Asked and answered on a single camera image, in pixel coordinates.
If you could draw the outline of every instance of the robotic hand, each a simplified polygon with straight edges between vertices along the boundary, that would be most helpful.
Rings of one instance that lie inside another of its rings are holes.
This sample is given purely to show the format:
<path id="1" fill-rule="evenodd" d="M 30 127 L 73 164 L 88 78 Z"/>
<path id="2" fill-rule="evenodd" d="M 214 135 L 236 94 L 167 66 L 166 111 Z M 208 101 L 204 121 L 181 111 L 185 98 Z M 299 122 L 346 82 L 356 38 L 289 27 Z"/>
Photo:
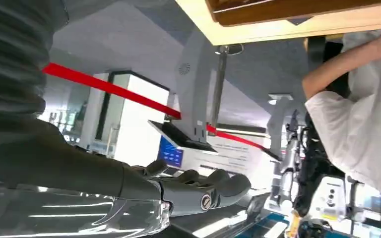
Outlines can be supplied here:
<path id="1" fill-rule="evenodd" d="M 224 170 L 205 179 L 193 170 L 177 178 L 164 178 L 160 176 L 167 168 L 164 161 L 147 167 L 123 167 L 124 174 L 118 177 L 123 187 L 117 196 L 93 193 L 104 190 L 93 187 L 94 184 L 80 192 L 66 190 L 69 186 L 10 187 L 0 182 L 0 238 L 151 235 L 168 227 L 170 216 L 232 205 L 251 187 L 245 176 L 230 178 Z M 68 185 L 73 183 L 75 180 L 66 181 Z"/>

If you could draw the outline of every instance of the desk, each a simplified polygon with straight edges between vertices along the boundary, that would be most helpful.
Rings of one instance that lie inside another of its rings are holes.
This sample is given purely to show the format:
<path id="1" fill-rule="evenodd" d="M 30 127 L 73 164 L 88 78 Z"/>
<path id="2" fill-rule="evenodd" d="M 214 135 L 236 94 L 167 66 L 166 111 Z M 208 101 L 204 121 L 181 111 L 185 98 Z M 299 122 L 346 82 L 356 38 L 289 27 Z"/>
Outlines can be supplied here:
<path id="1" fill-rule="evenodd" d="M 381 29 L 381 5 L 316 15 L 298 26 L 287 20 L 278 20 L 224 27 L 214 22 L 205 0 L 176 2 L 213 45 Z"/>

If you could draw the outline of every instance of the gray robotic forearm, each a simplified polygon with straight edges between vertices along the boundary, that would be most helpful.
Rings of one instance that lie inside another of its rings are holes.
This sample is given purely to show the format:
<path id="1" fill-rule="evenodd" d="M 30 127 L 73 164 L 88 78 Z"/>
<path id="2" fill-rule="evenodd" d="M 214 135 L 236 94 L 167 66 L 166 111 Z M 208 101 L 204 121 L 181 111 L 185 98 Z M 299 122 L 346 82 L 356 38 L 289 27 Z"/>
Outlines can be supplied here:
<path id="1" fill-rule="evenodd" d="M 287 125 L 287 147 L 285 156 L 280 163 L 281 184 L 278 203 L 282 208 L 292 208 L 293 181 L 300 163 L 300 139 L 297 133 L 297 111 L 293 113 L 290 124 Z"/>
<path id="2" fill-rule="evenodd" d="M 75 149 L 48 127 L 34 140 L 0 145 L 0 238 L 150 235 L 170 216 L 234 204 L 251 186 L 223 170 L 159 178 L 162 161 L 130 167 Z"/>

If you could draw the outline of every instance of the blue screen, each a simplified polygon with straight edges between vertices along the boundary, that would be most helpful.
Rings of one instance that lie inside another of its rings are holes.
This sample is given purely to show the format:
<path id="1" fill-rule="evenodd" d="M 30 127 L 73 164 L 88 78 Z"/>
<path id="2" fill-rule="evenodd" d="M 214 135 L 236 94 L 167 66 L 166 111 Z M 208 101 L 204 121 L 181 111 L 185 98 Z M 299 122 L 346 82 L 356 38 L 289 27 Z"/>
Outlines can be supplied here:
<path id="1" fill-rule="evenodd" d="M 167 139 L 162 136 L 157 159 L 166 161 L 168 165 L 181 167 L 183 150 L 176 149 Z"/>

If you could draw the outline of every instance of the red laser line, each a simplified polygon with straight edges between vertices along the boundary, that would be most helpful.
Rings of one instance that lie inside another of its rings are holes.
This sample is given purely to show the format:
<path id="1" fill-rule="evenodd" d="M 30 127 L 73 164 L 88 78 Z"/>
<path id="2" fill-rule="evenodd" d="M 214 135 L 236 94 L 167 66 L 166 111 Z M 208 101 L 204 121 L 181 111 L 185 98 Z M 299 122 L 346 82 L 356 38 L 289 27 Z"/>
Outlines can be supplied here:
<path id="1" fill-rule="evenodd" d="M 181 118 L 180 112 L 178 112 L 174 109 L 166 107 L 160 103 L 157 103 L 151 99 L 148 99 L 148 98 L 143 97 L 139 94 L 131 92 L 125 88 L 116 86 L 112 83 L 105 82 L 103 80 L 92 77 L 92 76 L 87 75 L 85 73 L 77 72 L 75 70 L 63 67 L 63 66 L 55 64 L 55 63 L 50 63 L 47 67 L 45 67 L 43 69 L 43 72 L 46 74 L 52 75 L 52 76 L 56 76 L 59 78 L 63 78 L 63 79 L 75 82 L 75 83 L 80 83 L 80 84 L 86 85 L 88 87 L 100 89 L 100 90 L 107 92 L 107 93 L 115 94 L 117 96 L 129 99 L 133 102 L 140 103 L 140 104 L 145 105 L 147 107 L 153 108 L 159 112 L 170 115 L 176 119 Z M 219 137 L 238 141 L 238 142 L 250 145 L 250 146 L 257 147 L 257 148 L 261 149 L 262 151 L 264 151 L 265 153 L 267 153 L 268 155 L 277 159 L 277 156 L 272 154 L 270 152 L 270 150 L 268 150 L 267 148 L 263 147 L 262 145 L 255 143 L 253 141 L 246 140 L 246 139 L 243 139 L 241 137 L 231 135 L 231 134 L 228 134 L 225 132 L 217 131 L 217 129 L 212 127 L 211 125 L 207 125 L 207 130 L 209 132 L 215 133 Z"/>

